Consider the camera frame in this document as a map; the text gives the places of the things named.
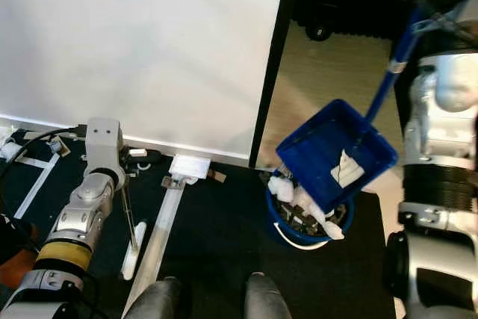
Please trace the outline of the blue long-handled dustpan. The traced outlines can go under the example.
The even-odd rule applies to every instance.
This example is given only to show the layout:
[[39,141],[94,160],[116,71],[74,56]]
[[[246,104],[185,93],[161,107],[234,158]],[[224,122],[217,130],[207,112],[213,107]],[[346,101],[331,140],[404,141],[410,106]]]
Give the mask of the blue long-handled dustpan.
[[[348,202],[397,163],[396,149],[373,127],[373,121],[406,68],[419,42],[424,21],[426,14],[423,11],[411,12],[382,83],[365,114],[360,114],[342,99],[332,100],[278,145],[276,154],[298,185],[302,185],[323,210]],[[365,169],[361,179],[344,189],[330,175],[342,149]]]

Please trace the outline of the white floor tape strip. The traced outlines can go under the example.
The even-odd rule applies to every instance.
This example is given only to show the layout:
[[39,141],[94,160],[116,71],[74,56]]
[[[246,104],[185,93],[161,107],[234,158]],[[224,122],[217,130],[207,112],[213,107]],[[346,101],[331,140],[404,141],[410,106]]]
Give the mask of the white floor tape strip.
[[52,173],[52,169],[54,169],[55,166],[58,165],[60,159],[61,155],[59,154],[53,154],[48,161],[38,161],[38,159],[35,158],[17,159],[17,162],[41,169],[41,173],[38,178],[35,179],[33,186],[31,186],[30,190],[28,190],[27,195],[24,197],[24,200],[22,200],[20,206],[18,206],[18,209],[13,214],[14,219],[21,219],[21,217],[23,217],[24,214],[27,213],[27,210],[30,208],[31,203],[33,203],[35,197],[39,193],[39,190],[42,188],[42,186],[44,186],[47,178]]

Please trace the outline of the crumpled white paper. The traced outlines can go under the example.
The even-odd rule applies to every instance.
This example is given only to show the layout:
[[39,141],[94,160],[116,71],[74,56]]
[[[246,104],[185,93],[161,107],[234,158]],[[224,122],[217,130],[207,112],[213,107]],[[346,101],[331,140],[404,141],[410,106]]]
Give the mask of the crumpled white paper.
[[342,189],[347,188],[364,176],[365,169],[345,149],[339,152],[338,164],[332,167],[330,175]]

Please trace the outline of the white paper trash pile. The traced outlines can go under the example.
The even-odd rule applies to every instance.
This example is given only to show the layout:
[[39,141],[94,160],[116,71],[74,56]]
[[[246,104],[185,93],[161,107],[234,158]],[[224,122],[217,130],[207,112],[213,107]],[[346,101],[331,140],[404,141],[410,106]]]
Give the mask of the white paper trash pile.
[[348,214],[344,204],[323,210],[307,190],[286,176],[272,175],[266,181],[272,204],[279,219],[290,227],[291,233],[321,238],[316,244],[298,244],[300,247],[320,247],[327,241],[344,239],[342,223]]

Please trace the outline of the blue trash bucket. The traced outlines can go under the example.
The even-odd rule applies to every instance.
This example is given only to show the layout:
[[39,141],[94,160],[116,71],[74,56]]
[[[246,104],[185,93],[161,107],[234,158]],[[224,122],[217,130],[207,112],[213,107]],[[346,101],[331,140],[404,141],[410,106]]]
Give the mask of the blue trash bucket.
[[[261,176],[261,179],[266,184],[266,181],[273,174],[286,176],[286,178],[291,178],[293,179],[294,182],[296,182],[296,185],[298,185],[298,182],[296,181],[296,179],[294,179],[294,177],[291,175],[291,171],[288,170],[287,167],[284,165],[281,165],[277,167],[276,169],[267,170],[266,173],[263,173],[263,175]],[[301,234],[291,233],[290,227],[286,226],[286,223],[283,223],[279,219],[278,214],[276,213],[276,209],[274,209],[274,206],[272,204],[273,202],[272,196],[269,194],[269,191],[267,190],[267,185],[265,190],[265,196],[266,196],[267,210],[269,210],[270,216],[272,217],[272,226],[274,227],[274,230],[276,230],[279,237],[282,238],[283,241],[286,241],[287,244],[291,245],[291,247],[297,248],[298,250],[318,250],[318,248],[323,247],[323,245],[332,242],[332,241],[327,241],[327,243],[321,244],[320,247],[318,245],[316,247],[300,247],[298,244],[316,244],[317,241],[320,240],[321,238],[327,238],[327,237],[312,237],[312,236],[305,236]],[[348,210],[348,214],[346,214],[345,220],[342,223],[342,226],[344,227],[344,233],[346,234],[348,228],[351,226],[355,217],[355,203],[352,202],[352,200],[348,200],[348,202],[344,202],[342,204],[344,204]]]

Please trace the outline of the grey robot right leg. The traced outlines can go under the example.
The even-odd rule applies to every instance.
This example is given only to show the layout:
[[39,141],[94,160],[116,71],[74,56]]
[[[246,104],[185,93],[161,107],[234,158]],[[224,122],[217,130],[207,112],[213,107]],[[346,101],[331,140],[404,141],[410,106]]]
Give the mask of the grey robot right leg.
[[263,272],[252,272],[246,279],[243,319],[291,319],[276,283]]

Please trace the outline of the grey robot leg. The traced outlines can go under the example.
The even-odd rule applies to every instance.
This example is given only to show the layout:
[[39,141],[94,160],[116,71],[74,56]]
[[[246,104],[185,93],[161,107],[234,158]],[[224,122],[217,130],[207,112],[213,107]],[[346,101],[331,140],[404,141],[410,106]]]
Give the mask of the grey robot leg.
[[291,319],[276,283],[263,272],[252,272],[246,279],[243,319]]
[[153,282],[134,299],[122,319],[175,319],[181,288],[173,276]]

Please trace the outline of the grey robot left leg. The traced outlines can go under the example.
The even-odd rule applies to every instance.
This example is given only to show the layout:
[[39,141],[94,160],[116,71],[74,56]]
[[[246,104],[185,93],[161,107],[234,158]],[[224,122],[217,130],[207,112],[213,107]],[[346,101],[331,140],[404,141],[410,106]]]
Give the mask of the grey robot left leg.
[[173,276],[153,282],[134,299],[122,319],[175,319],[181,288]]

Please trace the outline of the white power strip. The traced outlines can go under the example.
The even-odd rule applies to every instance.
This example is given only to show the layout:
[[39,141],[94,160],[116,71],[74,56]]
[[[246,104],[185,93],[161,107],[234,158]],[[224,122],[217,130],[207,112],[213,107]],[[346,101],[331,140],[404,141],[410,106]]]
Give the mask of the white power strip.
[[19,130],[19,122],[7,117],[0,117],[0,146],[3,147]]

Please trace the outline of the person in black shorts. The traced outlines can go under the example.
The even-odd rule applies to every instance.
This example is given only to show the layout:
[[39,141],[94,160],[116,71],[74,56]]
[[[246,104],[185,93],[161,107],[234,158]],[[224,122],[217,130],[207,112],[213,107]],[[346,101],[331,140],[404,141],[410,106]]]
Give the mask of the person in black shorts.
[[0,284],[14,289],[37,261],[39,229],[27,220],[2,217],[0,234],[4,243],[0,246]]

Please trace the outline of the black door frame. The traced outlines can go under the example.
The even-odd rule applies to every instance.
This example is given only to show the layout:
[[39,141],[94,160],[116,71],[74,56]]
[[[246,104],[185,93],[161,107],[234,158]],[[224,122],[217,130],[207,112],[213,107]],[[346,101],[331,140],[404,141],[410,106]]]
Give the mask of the black door frame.
[[249,168],[255,168],[258,164],[258,155],[262,148],[262,140],[265,134],[267,115],[270,113],[278,69],[282,60],[291,16],[294,14],[297,0],[278,0],[276,18],[274,19],[272,42],[267,56],[264,83],[261,90],[261,98],[258,106],[258,117],[256,120],[252,145],[250,145]]

